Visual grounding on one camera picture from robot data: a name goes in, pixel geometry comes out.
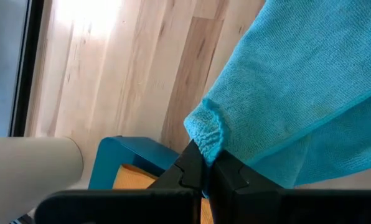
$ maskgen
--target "blue chair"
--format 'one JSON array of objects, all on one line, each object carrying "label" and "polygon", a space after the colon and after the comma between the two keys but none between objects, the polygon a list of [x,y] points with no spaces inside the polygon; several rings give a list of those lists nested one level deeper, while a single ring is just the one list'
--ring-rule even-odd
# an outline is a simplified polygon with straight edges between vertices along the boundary
[{"label": "blue chair", "polygon": [[112,189],[122,164],[131,164],[159,177],[175,162],[178,153],[144,137],[108,137],[98,146],[89,189]]}]

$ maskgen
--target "sunlight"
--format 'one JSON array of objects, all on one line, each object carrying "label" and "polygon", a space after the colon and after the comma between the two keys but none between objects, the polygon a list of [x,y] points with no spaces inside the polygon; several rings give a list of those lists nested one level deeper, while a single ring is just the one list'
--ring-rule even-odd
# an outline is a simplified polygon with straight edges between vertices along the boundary
[{"label": "sunlight", "polygon": [[86,29],[92,37],[109,36],[122,0],[58,0],[55,20],[67,27],[74,25],[74,35]]}]

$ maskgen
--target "blue fabric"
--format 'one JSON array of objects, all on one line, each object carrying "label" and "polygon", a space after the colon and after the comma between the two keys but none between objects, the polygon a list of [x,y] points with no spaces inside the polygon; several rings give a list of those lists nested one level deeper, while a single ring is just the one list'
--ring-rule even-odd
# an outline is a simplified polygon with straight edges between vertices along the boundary
[{"label": "blue fabric", "polygon": [[268,0],[184,125],[287,188],[371,168],[371,1]]}]

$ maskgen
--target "microfiber towel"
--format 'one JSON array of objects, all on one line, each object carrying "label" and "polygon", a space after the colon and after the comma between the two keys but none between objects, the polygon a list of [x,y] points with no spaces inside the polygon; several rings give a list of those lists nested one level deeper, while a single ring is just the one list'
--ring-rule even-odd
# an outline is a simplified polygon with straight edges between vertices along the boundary
[{"label": "microfiber towel", "polygon": [[267,0],[184,125],[285,188],[371,168],[371,1]]}]

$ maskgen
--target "white cylinder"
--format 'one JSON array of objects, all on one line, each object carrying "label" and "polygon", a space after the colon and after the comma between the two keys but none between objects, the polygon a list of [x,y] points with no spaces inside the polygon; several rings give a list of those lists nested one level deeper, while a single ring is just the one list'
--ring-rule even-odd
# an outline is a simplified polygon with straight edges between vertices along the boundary
[{"label": "white cylinder", "polygon": [[82,155],[71,139],[0,138],[0,224],[76,183],[82,171]]}]

